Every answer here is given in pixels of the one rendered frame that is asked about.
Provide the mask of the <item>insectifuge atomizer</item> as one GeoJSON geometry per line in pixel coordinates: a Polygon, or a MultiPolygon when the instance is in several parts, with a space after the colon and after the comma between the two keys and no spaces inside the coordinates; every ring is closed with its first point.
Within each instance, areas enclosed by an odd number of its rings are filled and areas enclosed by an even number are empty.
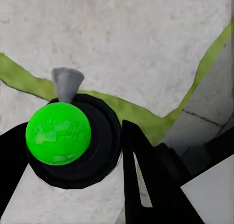
{"type": "Polygon", "coordinates": [[[119,164],[123,132],[116,112],[103,100],[77,94],[85,75],[75,68],[51,70],[58,95],[38,109],[25,132],[28,163],[50,186],[84,189],[119,164]]]}

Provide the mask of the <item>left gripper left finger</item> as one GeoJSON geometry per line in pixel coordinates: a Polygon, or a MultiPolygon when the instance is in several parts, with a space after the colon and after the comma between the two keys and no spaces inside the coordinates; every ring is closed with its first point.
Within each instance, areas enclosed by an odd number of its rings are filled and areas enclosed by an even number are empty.
{"type": "Polygon", "coordinates": [[[27,124],[24,122],[0,136],[0,219],[28,164],[27,124]]]}

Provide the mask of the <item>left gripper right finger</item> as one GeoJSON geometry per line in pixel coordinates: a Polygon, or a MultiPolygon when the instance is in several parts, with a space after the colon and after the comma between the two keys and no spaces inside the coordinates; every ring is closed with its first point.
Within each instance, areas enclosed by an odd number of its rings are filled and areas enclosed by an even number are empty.
{"type": "Polygon", "coordinates": [[[121,127],[126,224],[204,224],[140,127],[121,127]],[[153,207],[141,204],[134,153],[153,207]]]}

